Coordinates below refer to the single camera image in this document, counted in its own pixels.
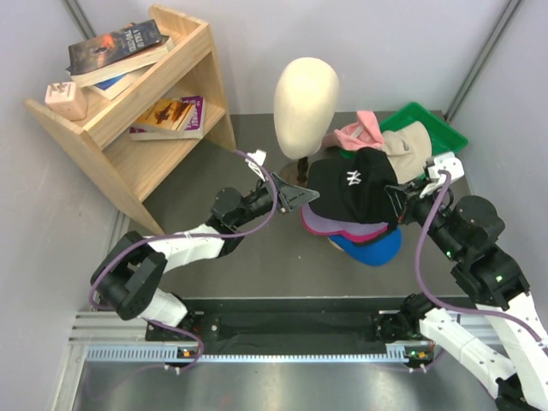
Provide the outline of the beige bucket hat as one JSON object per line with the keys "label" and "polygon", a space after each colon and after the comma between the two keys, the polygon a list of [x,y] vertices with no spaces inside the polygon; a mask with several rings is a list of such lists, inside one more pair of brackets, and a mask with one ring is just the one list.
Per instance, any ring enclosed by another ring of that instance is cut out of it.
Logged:
{"label": "beige bucket hat", "polygon": [[381,150],[386,153],[400,184],[423,174],[426,160],[432,155],[432,143],[425,126],[418,121],[397,131],[384,131]]}

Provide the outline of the magenta cap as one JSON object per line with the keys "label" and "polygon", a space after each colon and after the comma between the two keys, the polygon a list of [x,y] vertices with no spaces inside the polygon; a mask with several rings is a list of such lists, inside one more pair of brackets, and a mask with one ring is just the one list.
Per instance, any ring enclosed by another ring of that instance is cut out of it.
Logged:
{"label": "magenta cap", "polygon": [[[391,229],[388,225],[388,230],[386,232],[391,232],[393,229]],[[365,236],[365,237],[355,237],[355,236],[350,236],[350,235],[342,235],[344,236],[345,238],[351,240],[352,242],[360,242],[360,241],[367,241],[371,238],[374,238],[376,235],[380,235],[382,233],[379,233],[379,234],[373,234],[373,235],[369,235],[369,236]]]}

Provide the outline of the lavender cap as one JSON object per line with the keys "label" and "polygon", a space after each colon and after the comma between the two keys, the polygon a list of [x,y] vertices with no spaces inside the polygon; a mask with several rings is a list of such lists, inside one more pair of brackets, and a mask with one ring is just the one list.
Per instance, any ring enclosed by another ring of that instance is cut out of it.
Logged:
{"label": "lavender cap", "polygon": [[316,235],[350,235],[365,237],[386,232],[387,223],[351,223],[321,217],[309,205],[301,208],[301,221],[305,228]]}

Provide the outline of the blue cap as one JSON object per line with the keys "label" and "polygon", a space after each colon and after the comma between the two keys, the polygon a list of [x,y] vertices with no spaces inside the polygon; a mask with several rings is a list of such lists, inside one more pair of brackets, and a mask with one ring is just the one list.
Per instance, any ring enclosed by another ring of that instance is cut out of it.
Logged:
{"label": "blue cap", "polygon": [[357,247],[353,242],[342,235],[331,235],[329,238],[339,245],[352,259],[369,266],[381,266],[391,262],[402,247],[402,232],[394,229],[391,238],[368,247]]}

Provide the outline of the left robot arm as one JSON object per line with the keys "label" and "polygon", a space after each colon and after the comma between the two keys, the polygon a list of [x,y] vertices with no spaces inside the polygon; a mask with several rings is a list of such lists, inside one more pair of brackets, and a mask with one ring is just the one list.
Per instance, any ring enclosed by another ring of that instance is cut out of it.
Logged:
{"label": "left robot arm", "polygon": [[245,237],[239,228],[274,212],[298,210],[319,198],[309,188],[288,184],[272,173],[254,190],[242,195],[223,188],[215,196],[211,215],[195,229],[172,235],[124,235],[91,277],[91,295],[122,320],[144,319],[161,324],[175,339],[189,337],[194,319],[183,301],[159,288],[163,275],[193,262],[232,253]]}

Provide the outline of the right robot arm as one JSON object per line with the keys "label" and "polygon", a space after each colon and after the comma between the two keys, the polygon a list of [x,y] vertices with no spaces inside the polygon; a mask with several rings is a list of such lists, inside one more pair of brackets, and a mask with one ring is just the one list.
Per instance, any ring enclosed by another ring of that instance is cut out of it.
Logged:
{"label": "right robot arm", "polygon": [[[444,205],[448,176],[432,193],[427,185],[416,179],[385,189],[398,223],[421,227],[414,256],[421,292],[403,303],[402,333],[436,343],[480,382],[498,409],[545,410],[547,330],[521,267],[497,244],[503,220],[479,196]],[[426,288],[420,272],[426,239],[454,262],[451,275],[473,307],[452,306]]]}

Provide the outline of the black beige cap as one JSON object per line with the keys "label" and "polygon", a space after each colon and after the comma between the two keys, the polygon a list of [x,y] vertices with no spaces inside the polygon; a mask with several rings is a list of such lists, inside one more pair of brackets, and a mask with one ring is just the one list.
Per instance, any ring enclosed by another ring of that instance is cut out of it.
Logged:
{"label": "black beige cap", "polygon": [[319,197],[309,205],[320,217],[348,223],[397,224],[387,186],[397,184],[384,152],[363,148],[352,158],[326,158],[309,169],[307,187]]}

